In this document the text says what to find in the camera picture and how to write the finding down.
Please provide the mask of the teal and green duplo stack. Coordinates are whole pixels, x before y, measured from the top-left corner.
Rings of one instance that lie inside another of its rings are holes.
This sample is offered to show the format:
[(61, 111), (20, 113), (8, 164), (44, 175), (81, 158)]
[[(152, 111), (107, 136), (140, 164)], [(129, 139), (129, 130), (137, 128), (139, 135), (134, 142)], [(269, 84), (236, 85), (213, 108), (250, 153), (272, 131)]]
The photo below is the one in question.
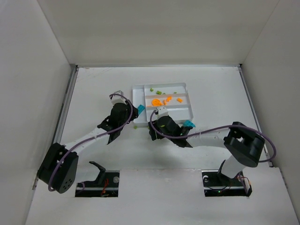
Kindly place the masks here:
[(184, 123), (182, 124), (183, 127), (189, 127), (189, 128), (195, 128), (195, 124), (193, 122), (191, 122), (190, 120), (186, 120), (184, 121)]

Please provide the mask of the teal duplo brick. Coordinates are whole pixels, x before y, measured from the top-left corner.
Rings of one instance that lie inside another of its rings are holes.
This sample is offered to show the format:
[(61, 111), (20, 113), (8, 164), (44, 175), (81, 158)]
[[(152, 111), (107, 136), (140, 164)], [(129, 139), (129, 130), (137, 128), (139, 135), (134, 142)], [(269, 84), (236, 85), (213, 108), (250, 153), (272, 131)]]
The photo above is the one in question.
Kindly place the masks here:
[(137, 109), (138, 109), (138, 115), (140, 115), (145, 110), (145, 106), (139, 105)]

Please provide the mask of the orange lego pieces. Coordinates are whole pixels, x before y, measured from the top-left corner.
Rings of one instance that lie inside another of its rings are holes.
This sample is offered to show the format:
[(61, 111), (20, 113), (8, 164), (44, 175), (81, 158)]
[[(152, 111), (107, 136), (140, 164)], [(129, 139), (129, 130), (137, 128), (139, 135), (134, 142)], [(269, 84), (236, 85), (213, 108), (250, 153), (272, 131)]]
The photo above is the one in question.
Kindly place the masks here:
[(159, 107), (159, 106), (172, 106), (172, 105), (182, 105), (185, 101), (180, 97), (151, 97), (145, 99), (146, 108)]

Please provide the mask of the small green lego pieces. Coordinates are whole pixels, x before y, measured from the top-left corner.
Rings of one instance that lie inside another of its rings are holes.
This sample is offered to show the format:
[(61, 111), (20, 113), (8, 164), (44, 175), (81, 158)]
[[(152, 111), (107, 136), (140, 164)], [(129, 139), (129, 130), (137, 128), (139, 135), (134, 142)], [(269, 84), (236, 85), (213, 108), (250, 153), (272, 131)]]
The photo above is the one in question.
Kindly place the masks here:
[(151, 113), (157, 109), (157, 107), (150, 107), (146, 108), (145, 99), (146, 98), (162, 98), (167, 96), (175, 97), (175, 91), (170, 90), (169, 88), (157, 88), (157, 87), (146, 87), (145, 85), (142, 86), (134, 86), (132, 90), (133, 94), (133, 105), (145, 106), (145, 110), (138, 116), (137, 119), (134, 120), (135, 128), (143, 128), (147, 127), (148, 122), (150, 120)]

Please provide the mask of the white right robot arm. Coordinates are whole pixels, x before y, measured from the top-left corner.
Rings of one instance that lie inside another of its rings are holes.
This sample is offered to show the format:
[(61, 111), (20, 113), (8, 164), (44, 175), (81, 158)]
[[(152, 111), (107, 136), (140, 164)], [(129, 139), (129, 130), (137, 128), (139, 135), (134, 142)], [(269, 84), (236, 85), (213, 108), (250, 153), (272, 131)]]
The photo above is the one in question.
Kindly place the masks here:
[(231, 156), (222, 162), (218, 173), (230, 179), (246, 167), (257, 167), (265, 145), (265, 139), (256, 130), (240, 122), (201, 131), (193, 126), (179, 126), (170, 116), (162, 116), (150, 121), (149, 129), (153, 141), (167, 138), (181, 148), (208, 146), (227, 149)]

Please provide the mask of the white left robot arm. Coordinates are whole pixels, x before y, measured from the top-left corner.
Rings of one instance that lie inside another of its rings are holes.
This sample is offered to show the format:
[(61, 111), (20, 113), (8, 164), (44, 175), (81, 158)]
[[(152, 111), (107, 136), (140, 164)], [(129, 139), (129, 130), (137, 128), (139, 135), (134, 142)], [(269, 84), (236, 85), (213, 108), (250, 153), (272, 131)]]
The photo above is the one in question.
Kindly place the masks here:
[(90, 133), (65, 145), (53, 143), (38, 169), (38, 179), (48, 185), (50, 192), (65, 193), (75, 181), (80, 154), (95, 143), (104, 146), (112, 143), (138, 115), (139, 110), (130, 102), (116, 103), (110, 115)]

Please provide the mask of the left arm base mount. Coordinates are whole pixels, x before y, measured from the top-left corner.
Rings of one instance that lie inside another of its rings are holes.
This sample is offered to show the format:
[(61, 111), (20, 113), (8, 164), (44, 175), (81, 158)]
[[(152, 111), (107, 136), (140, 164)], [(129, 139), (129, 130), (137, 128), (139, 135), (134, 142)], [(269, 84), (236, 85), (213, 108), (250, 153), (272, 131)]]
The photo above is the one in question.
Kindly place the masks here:
[(97, 177), (94, 180), (84, 180), (77, 183), (75, 197), (118, 197), (120, 171), (106, 170), (94, 161), (89, 163), (98, 169)]

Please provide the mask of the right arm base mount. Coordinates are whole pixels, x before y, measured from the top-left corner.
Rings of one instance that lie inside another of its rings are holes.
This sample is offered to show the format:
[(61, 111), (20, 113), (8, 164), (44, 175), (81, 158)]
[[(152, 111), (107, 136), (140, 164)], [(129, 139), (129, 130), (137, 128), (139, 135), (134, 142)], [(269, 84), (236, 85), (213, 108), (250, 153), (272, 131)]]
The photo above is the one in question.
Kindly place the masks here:
[(205, 197), (250, 197), (253, 192), (251, 182), (243, 172), (239, 172), (234, 178), (228, 178), (217, 170), (204, 170), (202, 181)]

